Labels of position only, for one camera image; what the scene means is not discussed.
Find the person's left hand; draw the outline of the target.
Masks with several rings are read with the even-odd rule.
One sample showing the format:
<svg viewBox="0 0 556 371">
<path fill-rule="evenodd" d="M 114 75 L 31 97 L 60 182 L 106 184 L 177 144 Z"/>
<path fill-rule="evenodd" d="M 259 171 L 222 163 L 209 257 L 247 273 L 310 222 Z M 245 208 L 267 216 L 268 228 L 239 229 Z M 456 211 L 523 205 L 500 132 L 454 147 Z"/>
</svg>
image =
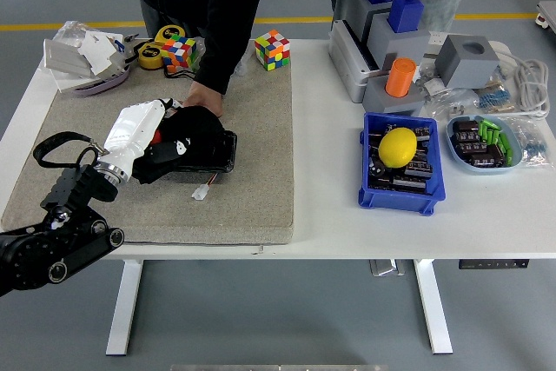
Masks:
<svg viewBox="0 0 556 371">
<path fill-rule="evenodd" d="M 223 114 L 222 94 L 198 82 L 192 82 L 187 98 L 182 102 L 184 107 L 202 106 L 210 110 L 216 117 Z"/>
</svg>

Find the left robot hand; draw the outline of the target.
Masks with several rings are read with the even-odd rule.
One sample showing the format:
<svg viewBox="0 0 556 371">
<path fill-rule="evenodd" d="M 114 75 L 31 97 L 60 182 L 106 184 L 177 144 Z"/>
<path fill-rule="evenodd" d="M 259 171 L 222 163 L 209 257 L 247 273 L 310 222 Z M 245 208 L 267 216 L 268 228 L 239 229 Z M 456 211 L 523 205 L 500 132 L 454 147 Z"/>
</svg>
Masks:
<svg viewBox="0 0 556 371">
<path fill-rule="evenodd" d="M 162 119 L 182 107 L 180 102 L 169 98 L 123 108 L 104 142 L 106 154 L 98 158 L 97 167 L 121 181 L 128 181 L 135 160 L 144 155 Z"/>
</svg>

